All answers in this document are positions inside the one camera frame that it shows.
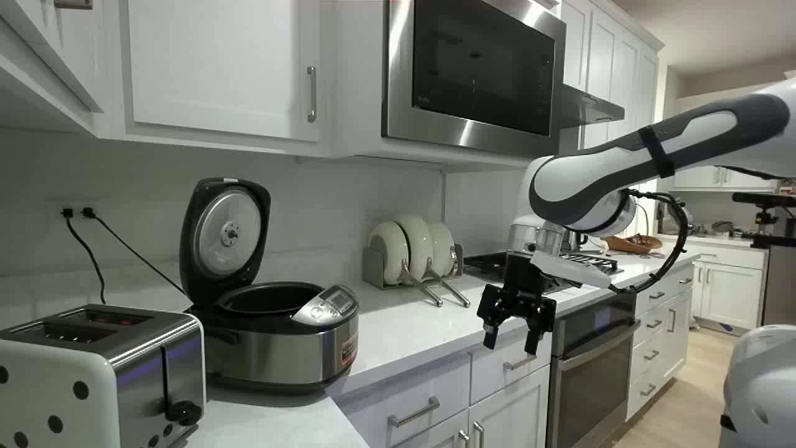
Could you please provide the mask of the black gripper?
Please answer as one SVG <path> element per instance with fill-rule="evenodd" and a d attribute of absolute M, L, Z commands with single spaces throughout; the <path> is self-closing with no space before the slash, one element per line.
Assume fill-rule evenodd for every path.
<path fill-rule="evenodd" d="M 486 323 L 486 349 L 495 349 L 503 322 L 510 317 L 524 318 L 524 354 L 538 356 L 541 339 L 554 323 L 554 301 L 544 300 L 542 271 L 524 257 L 507 257 L 503 283 L 482 290 L 478 317 Z"/>

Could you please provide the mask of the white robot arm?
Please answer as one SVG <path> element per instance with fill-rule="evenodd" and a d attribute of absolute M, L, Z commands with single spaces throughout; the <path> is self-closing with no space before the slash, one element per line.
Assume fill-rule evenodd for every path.
<path fill-rule="evenodd" d="M 527 215 L 516 219 L 503 283 L 488 283 L 478 307 L 482 343 L 492 349 L 501 323 L 517 317 L 527 323 L 524 351 L 538 354 L 557 308 L 538 286 L 542 275 L 620 295 L 608 275 L 553 255 L 541 231 L 557 224 L 592 236 L 620 234 L 636 211 L 633 185 L 667 180 L 684 166 L 793 180 L 796 81 L 672 114 L 574 154 L 532 160 L 521 195 Z"/>

